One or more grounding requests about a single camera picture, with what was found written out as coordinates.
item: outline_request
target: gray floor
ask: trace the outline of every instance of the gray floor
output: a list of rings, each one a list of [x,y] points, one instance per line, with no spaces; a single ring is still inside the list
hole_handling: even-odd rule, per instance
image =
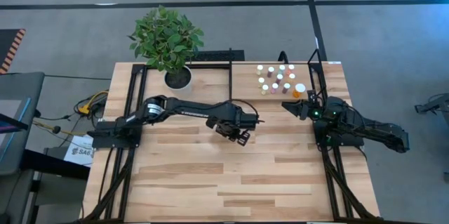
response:
[[[0,4],[95,4],[241,0],[0,0]],[[180,8],[205,36],[205,49],[244,49],[247,60],[272,60],[285,50],[305,60],[315,48],[307,6]],[[126,38],[148,9],[0,11],[0,29],[25,28],[12,72],[44,71],[111,77],[118,61],[134,61]],[[449,127],[441,116],[418,115],[413,105],[449,89],[449,6],[318,6],[329,60],[342,61],[354,106],[366,117],[400,124],[411,151],[397,154],[368,142],[371,178],[383,217],[447,223]],[[108,81],[47,78],[39,109],[62,116]],[[74,121],[59,123],[70,129]],[[83,121],[77,131],[89,129]],[[59,145],[34,129],[29,148]],[[58,206],[73,220],[79,205]],[[40,223],[61,220],[42,211]]]

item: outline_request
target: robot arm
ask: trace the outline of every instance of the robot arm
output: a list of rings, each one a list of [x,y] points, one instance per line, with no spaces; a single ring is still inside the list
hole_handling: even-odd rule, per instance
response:
[[[400,126],[366,119],[340,98],[329,97],[322,106],[312,91],[308,100],[282,102],[282,106],[293,115],[300,116],[301,120],[309,117],[312,120],[325,121],[333,133],[349,133],[375,140],[399,153],[410,149],[408,134]]]
[[[128,117],[118,118],[112,134],[126,137],[136,126],[163,122],[177,114],[207,119],[206,126],[213,129],[216,125],[217,133],[233,142],[237,140],[242,146],[250,137],[248,131],[254,131],[255,125],[260,122],[257,112],[247,114],[230,101],[209,105],[158,95],[146,99],[138,110]]]

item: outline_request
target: potted plant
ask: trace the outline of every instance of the potted plant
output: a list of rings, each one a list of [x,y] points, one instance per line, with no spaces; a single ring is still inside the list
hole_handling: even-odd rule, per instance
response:
[[[128,36],[133,43],[134,56],[148,58],[147,65],[166,71],[164,81],[174,92],[192,89],[192,72],[185,66],[187,60],[204,46],[204,33],[193,26],[185,15],[166,10],[163,6],[151,10],[143,19],[135,21],[135,31]]]

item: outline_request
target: colorful cylinder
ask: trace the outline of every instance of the colorful cylinder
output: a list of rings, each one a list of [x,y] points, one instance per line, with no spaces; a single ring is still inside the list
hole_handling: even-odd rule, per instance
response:
[[[262,92],[261,92],[261,94],[262,94],[262,95],[266,95],[267,92],[268,92],[268,85],[264,84],[264,85],[262,86]]]
[[[265,79],[263,77],[259,78],[259,88],[262,88],[262,85],[264,85]]]
[[[286,94],[289,88],[290,88],[290,84],[289,83],[285,83],[283,85],[282,93]]]
[[[263,66],[263,65],[258,65],[255,73],[256,73],[258,76],[260,76],[263,69],[264,69],[264,66]]]
[[[294,66],[294,65],[289,65],[288,68],[287,68],[286,75],[287,75],[287,76],[290,76],[290,74],[293,73],[293,70],[294,70],[294,69],[295,69],[295,66]]]
[[[276,90],[278,89],[278,87],[279,87],[279,85],[276,84],[276,83],[274,83],[274,84],[272,85],[271,93],[272,93],[272,94],[275,94],[275,93],[276,93]]]
[[[279,65],[278,74],[283,74],[285,71],[286,71],[286,66],[285,65]]]
[[[280,84],[282,81],[283,76],[281,74],[278,74],[276,77],[276,84]]]
[[[288,75],[288,79],[287,79],[287,82],[289,83],[289,84],[293,84],[294,82],[295,82],[295,74],[289,74]]]
[[[273,72],[274,72],[274,68],[273,68],[273,67],[269,67],[269,68],[268,68],[267,77],[272,77]]]
[[[304,84],[295,85],[295,90],[293,90],[293,97],[299,98],[306,91],[306,86]]]

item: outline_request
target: butcher block table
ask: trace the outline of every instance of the butcher block table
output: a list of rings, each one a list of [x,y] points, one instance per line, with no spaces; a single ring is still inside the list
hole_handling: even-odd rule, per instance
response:
[[[255,71],[259,63],[279,65],[280,62],[233,62],[232,65],[232,97],[252,103],[260,119],[265,121],[250,132],[245,147],[206,127],[206,120],[202,118],[176,115],[165,122],[143,127],[134,158],[125,222],[333,219],[312,122],[309,119],[300,121],[284,110],[279,97],[270,99],[262,96],[258,88],[251,90],[257,87]],[[107,121],[123,116],[132,66],[129,62],[115,66],[104,113]],[[328,95],[351,104],[342,65],[323,62],[323,69]],[[298,65],[295,70],[296,83],[303,83],[309,89],[307,66]],[[229,98],[229,70],[195,69],[192,72],[193,92],[177,98],[210,104]],[[144,99],[160,94],[176,97],[164,86],[163,73],[150,70],[148,77]],[[285,94],[286,100],[293,100],[291,91]],[[243,103],[235,104],[242,106],[245,112],[253,112]],[[355,147],[340,149],[349,187],[367,210],[378,216],[365,157]],[[108,153],[109,150],[95,152],[83,201],[86,214],[97,204]],[[115,151],[103,194],[109,187],[114,155]],[[343,216],[344,205],[337,185],[336,191]],[[117,217],[120,196],[121,188],[116,193],[112,217]]]

